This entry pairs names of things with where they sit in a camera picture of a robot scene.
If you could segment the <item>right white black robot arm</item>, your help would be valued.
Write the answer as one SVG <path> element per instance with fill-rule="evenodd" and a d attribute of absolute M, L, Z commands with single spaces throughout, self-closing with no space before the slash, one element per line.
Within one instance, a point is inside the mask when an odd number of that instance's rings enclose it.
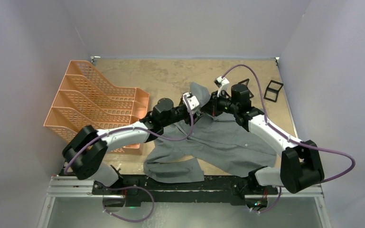
<path fill-rule="evenodd" d="M 236 123 L 246 131 L 265 141 L 281 157 L 278 168 L 264 166 L 248 173 L 248 189 L 259 193 L 266 186 L 285 187 L 297 193 L 325 178 L 319 151 L 312 140 L 292 138 L 272 123 L 265 112 L 252 106 L 251 92 L 244 84 L 232 86 L 231 94 L 213 92 L 210 100 L 201 108 L 203 113 L 234 116 Z"/>

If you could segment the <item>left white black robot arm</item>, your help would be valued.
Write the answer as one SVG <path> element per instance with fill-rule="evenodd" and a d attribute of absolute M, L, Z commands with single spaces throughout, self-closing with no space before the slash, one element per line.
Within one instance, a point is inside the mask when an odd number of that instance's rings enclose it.
<path fill-rule="evenodd" d="M 127 126 L 98 130 L 92 125 L 83 127 L 62 151 L 67 162 L 64 174 L 74 175 L 79 180 L 91 178 L 101 183 L 110 194 L 119 193 L 122 190 L 122 176 L 114 167 L 103 162 L 105 154 L 158 138 L 171 142 L 187 139 L 192 131 L 184 137 L 171 138 L 163 135 L 164 129 L 182 120 L 193 129 L 195 116 L 205 102 L 190 93 L 184 94 L 181 100 L 179 106 L 174 106 L 172 100 L 163 98 L 144 118 Z"/>

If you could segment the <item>grey button-up shirt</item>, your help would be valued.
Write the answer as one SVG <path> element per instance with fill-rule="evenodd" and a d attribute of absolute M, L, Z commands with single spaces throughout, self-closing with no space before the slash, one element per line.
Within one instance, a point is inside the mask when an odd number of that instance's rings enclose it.
<path fill-rule="evenodd" d="M 179 142 L 156 139 L 143 164 L 144 173 L 158 182 L 190 183 L 204 180 L 198 160 L 239 177 L 262 166 L 275 165 L 275 150 L 239 126 L 231 114 L 204 114 L 192 131 Z"/>

